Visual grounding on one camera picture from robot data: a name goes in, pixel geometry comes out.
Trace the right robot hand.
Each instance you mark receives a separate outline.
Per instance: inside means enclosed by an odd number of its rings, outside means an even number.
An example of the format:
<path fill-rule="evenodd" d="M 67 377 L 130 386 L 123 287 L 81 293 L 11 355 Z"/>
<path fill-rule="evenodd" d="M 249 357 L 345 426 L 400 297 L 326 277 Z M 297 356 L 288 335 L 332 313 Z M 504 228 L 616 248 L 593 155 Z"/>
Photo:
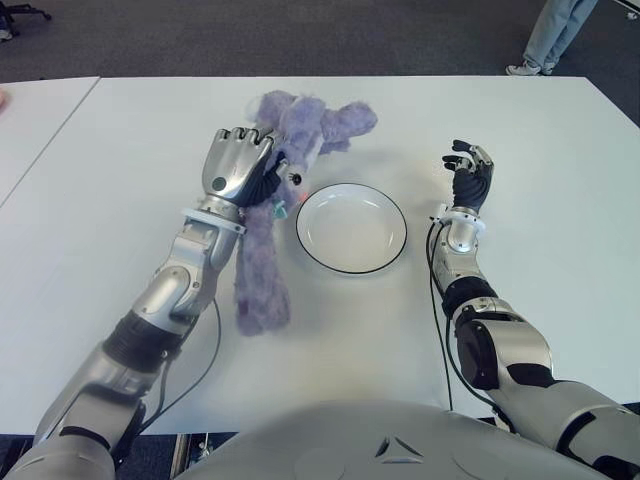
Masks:
<path fill-rule="evenodd" d="M 480 212 L 492 183 L 494 162 L 479 145 L 455 139 L 452 150 L 457 155 L 442 157 L 444 168 L 454 173 L 453 206 Z"/>

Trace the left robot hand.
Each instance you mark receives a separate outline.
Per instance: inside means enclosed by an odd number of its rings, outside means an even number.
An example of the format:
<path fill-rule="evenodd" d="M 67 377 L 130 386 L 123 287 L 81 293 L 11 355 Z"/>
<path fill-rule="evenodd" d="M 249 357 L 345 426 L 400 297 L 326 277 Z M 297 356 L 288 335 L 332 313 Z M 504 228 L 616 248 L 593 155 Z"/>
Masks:
<path fill-rule="evenodd" d="M 289 167 L 285 154 L 277 150 L 279 141 L 268 127 L 218 130 L 203 167 L 204 193 L 239 208 L 269 199 Z"/>

